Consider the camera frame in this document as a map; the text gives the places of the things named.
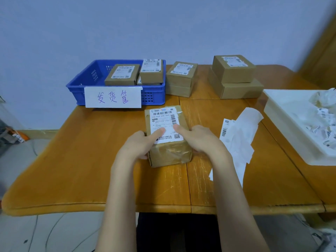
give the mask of blue plastic basket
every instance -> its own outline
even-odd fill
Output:
[[[140,64],[143,60],[95,60],[82,70],[66,87],[77,100],[77,105],[85,105],[84,87],[104,86],[107,75],[116,64]],[[163,60],[163,83],[142,87],[142,105],[163,105],[166,101],[166,60]]]

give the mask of human hand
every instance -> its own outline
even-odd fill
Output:
[[[200,125],[191,128],[191,131],[182,126],[173,125],[174,130],[183,136],[187,143],[195,150],[210,155],[217,149],[225,148],[224,144],[207,127]]]
[[[137,131],[124,143],[120,148],[118,155],[131,159],[132,161],[147,159],[146,154],[149,152],[154,142],[165,133],[166,129],[161,127],[149,136],[145,136],[143,131]]]

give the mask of forearm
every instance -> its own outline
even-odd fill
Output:
[[[252,216],[233,160],[224,147],[210,154],[222,251],[269,251]]]
[[[133,165],[118,156],[112,165],[97,252],[137,250]]]

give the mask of white plastic bin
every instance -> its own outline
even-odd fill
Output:
[[[264,89],[268,96],[264,112],[309,165],[336,165],[336,150],[318,141],[313,133],[283,105],[291,101],[308,101],[320,90]]]

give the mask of black pants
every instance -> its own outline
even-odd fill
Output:
[[[221,251],[214,215],[139,213],[136,228],[138,252],[170,252],[170,233],[184,230],[186,251]]]

